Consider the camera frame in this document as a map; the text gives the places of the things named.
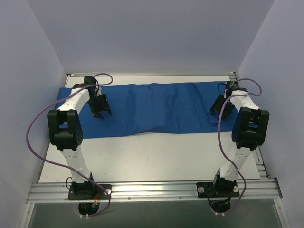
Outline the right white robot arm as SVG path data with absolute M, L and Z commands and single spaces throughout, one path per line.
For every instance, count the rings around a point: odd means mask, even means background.
M 216 196 L 228 191 L 225 181 L 236 181 L 247 157 L 265 141 L 270 113 L 258 107 L 250 95 L 247 89 L 239 87 L 237 81 L 228 81 L 224 93 L 218 95 L 210 108 L 211 115 L 219 113 L 220 122 L 227 119 L 234 109 L 237 110 L 231 134 L 235 147 L 229 155 L 222 153 L 227 161 L 218 171 L 220 179 L 211 184 L 212 193 Z

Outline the blue surgical cloth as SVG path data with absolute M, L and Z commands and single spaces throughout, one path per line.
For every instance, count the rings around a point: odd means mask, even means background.
M 92 115 L 89 104 L 78 114 L 83 138 L 123 137 L 145 132 L 215 133 L 233 129 L 238 111 L 219 122 L 211 113 L 218 82 L 103 86 L 111 113 Z

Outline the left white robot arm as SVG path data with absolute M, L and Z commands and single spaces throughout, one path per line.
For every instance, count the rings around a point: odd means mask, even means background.
M 83 83 L 75 84 L 70 95 L 56 110 L 47 114 L 50 143 L 61 151 L 72 174 L 72 185 L 80 186 L 79 194 L 91 199 L 96 193 L 93 176 L 81 150 L 83 130 L 79 114 L 88 104 L 94 118 L 103 119 L 103 113 L 112 115 L 106 94 L 95 76 L 84 77 Z

